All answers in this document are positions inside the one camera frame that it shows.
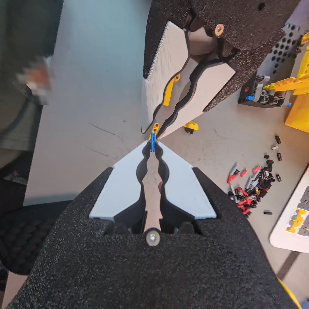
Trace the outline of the black and yellow lego assembly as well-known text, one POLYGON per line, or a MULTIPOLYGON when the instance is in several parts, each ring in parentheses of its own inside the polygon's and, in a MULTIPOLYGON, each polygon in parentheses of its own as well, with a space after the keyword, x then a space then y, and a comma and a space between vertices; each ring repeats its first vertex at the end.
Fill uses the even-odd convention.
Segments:
POLYGON ((265 86, 289 78, 296 58, 303 52, 308 27, 287 23, 284 36, 272 47, 256 73, 242 86, 238 104, 264 109, 283 105, 287 91, 264 90, 265 86))

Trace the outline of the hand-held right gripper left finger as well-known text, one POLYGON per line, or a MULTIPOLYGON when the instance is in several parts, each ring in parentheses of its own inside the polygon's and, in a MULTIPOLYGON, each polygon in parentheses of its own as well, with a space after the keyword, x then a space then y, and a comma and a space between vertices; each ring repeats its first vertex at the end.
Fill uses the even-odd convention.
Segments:
POLYGON ((89 218, 140 219, 145 211, 143 179, 147 174, 150 141, 141 145, 112 166, 89 218))

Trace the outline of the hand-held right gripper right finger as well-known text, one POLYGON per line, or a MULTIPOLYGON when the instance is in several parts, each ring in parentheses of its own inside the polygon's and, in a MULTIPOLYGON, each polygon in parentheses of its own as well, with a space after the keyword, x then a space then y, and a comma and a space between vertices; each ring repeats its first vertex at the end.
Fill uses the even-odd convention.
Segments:
POLYGON ((160 210, 166 219, 216 218, 193 166, 165 146, 156 142, 158 173, 162 179, 160 210))

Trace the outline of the pile of small lego connectors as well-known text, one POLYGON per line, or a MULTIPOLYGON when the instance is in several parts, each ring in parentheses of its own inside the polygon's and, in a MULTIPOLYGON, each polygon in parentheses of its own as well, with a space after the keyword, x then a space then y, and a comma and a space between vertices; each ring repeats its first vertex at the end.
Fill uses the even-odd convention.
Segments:
POLYGON ((227 176, 228 196, 246 218, 252 214, 252 209, 257 207, 273 184, 282 182, 280 174, 274 172, 274 161, 270 155, 266 152, 263 158, 265 162, 262 165, 256 165, 251 170, 251 174, 244 186, 233 186, 234 180, 244 178, 248 174, 248 169, 243 168, 240 170, 237 162, 231 167, 227 176))

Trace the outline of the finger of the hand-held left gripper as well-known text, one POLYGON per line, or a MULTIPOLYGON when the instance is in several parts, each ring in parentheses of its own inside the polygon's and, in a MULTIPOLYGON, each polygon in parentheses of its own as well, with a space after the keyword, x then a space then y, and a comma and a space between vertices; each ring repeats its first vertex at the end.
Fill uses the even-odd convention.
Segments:
POLYGON ((152 65, 141 85, 141 132, 145 134, 164 102, 168 83, 186 66, 189 59, 187 31, 168 21, 152 65))
POLYGON ((200 63, 190 75, 187 94, 175 106, 172 115, 161 125, 157 139, 162 139, 203 114, 204 108, 236 74, 228 62, 218 59, 200 63))

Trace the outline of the grey mesh chair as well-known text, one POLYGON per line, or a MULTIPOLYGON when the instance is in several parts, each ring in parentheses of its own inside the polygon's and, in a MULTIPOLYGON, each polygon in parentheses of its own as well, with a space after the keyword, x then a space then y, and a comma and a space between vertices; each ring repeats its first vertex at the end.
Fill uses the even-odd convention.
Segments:
POLYGON ((23 206, 1 217, 0 257, 8 271, 30 274, 46 237, 71 202, 23 206))

